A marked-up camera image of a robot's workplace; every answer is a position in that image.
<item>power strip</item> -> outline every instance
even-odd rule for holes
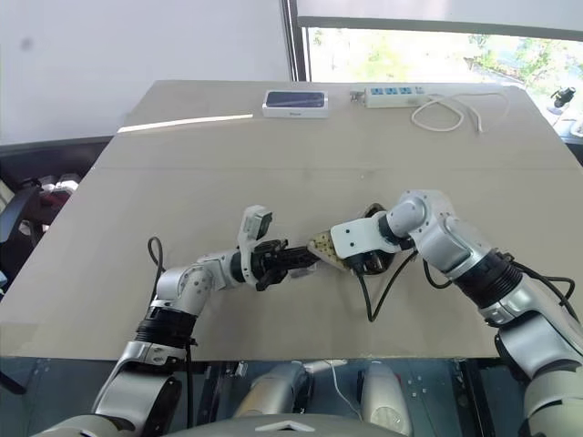
[[[420,107],[431,99],[424,85],[367,86],[364,89],[366,107]]]

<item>tabletop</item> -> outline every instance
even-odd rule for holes
[[[268,237],[303,245],[371,203],[409,188],[440,189],[494,246],[545,274],[583,283],[583,178],[578,162],[525,91],[464,97],[480,111],[454,132],[414,126],[411,108],[367,109],[349,84],[160,81],[125,126],[196,117],[251,118],[117,134],[65,205],[0,304],[0,354],[116,360],[148,306],[162,240],[166,267],[231,249],[243,210],[274,213]],[[327,119],[261,115],[267,89],[329,92]],[[451,123],[440,107],[427,123]],[[404,257],[398,255],[395,264]],[[393,273],[369,279],[373,300]],[[583,297],[575,294],[576,310]],[[318,263],[257,292],[214,293],[197,321],[196,360],[484,357],[493,337],[460,290],[434,290],[418,260],[370,323],[355,277]]]

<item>black cable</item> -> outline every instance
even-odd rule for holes
[[[152,243],[156,243],[158,249],[158,255],[154,253],[152,248]],[[162,273],[166,271],[164,269],[164,250],[162,249],[162,242],[158,237],[150,237],[148,240],[148,253],[149,257],[152,258],[154,264],[156,264],[156,278],[154,279],[154,289],[152,290],[152,295],[149,301],[153,301],[156,298],[156,286]],[[194,389],[192,385],[192,353],[190,352],[191,340],[187,341],[184,345],[186,350],[186,426],[187,428],[192,428],[194,426]]]
[[[363,291],[364,295],[364,303],[366,304],[366,317],[368,317],[368,321],[371,323],[374,322],[373,318],[373,307],[371,306],[371,297],[368,294],[368,289],[366,288],[366,282],[364,282],[363,275],[357,273],[356,278],[358,282],[361,284],[361,290]]]
[[[442,290],[442,289],[446,289],[447,287],[452,285],[451,280],[444,282],[443,284],[438,284],[437,282],[435,282],[434,279],[431,277],[431,273],[429,271],[429,264],[427,264],[427,261],[425,261],[425,260],[423,260],[423,270],[425,272],[425,277],[427,278],[427,282],[429,282],[433,288]]]
[[[573,296],[573,292],[575,291],[574,280],[572,280],[571,278],[564,278],[562,276],[545,276],[545,278],[547,278],[551,282],[566,282],[568,284],[568,290],[567,293],[565,294],[565,299],[566,300],[571,299],[571,296]]]
[[[154,242],[156,243],[156,246],[158,246],[157,256],[154,253],[154,249],[152,248],[152,243]],[[156,264],[157,267],[156,278],[154,279],[154,289],[152,290],[152,295],[149,298],[149,301],[151,302],[156,297],[156,285],[158,284],[158,280],[160,279],[160,276],[162,276],[162,273],[166,271],[166,269],[164,269],[164,251],[162,250],[162,242],[158,237],[150,237],[148,240],[148,253],[149,257],[152,258],[152,261],[154,261],[154,264]]]
[[[368,318],[368,321],[370,321],[372,323],[376,320],[376,318],[379,315],[379,312],[381,312],[381,307],[383,306],[384,300],[386,299],[387,295],[389,294],[389,291],[391,290],[391,287],[393,286],[394,282],[396,281],[398,276],[401,274],[403,269],[406,267],[406,265],[409,264],[409,262],[411,262],[413,260],[413,258],[415,258],[416,255],[417,255],[417,251],[414,250],[413,252],[411,252],[411,254],[407,258],[404,259],[404,261],[397,268],[397,270],[394,271],[394,274],[391,277],[391,279],[389,280],[389,283],[386,284],[386,287],[384,288],[383,295],[379,299],[379,303],[376,305],[376,309],[374,310],[374,313],[373,313],[373,307],[371,305],[371,297],[368,294],[368,289],[366,287],[366,283],[364,282],[363,275],[361,275],[361,274],[356,275],[356,278],[358,278],[358,281],[361,284],[361,289],[363,290],[364,302],[366,303],[366,317]]]
[[[194,426],[194,401],[192,387],[192,353],[190,352],[190,341],[186,344],[186,427]]]
[[[523,264],[520,264],[519,262],[516,262],[514,260],[510,261],[510,263],[513,266],[517,267],[518,269],[521,269],[530,278],[536,279],[536,280],[540,280],[543,284],[545,284],[553,293],[555,293],[555,295],[560,300],[560,305],[565,306],[565,309],[571,315],[571,317],[573,317],[573,319],[575,319],[576,321],[579,321],[579,319],[577,317],[577,313],[575,312],[575,310],[571,306],[571,303],[567,300],[567,298],[565,296],[563,296],[563,293],[561,293],[561,291],[557,287],[555,287],[553,285],[553,283],[546,276],[543,276],[540,273],[532,270],[530,267],[527,267],[527,266],[525,266]]]

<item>white box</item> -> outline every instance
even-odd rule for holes
[[[270,89],[263,99],[263,116],[277,118],[327,118],[328,92]]]

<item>white wall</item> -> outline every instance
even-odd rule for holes
[[[298,0],[298,21],[305,26],[449,28],[458,32],[583,39],[583,1]]]
[[[277,0],[0,0],[0,143],[112,135],[157,79],[289,80]]]

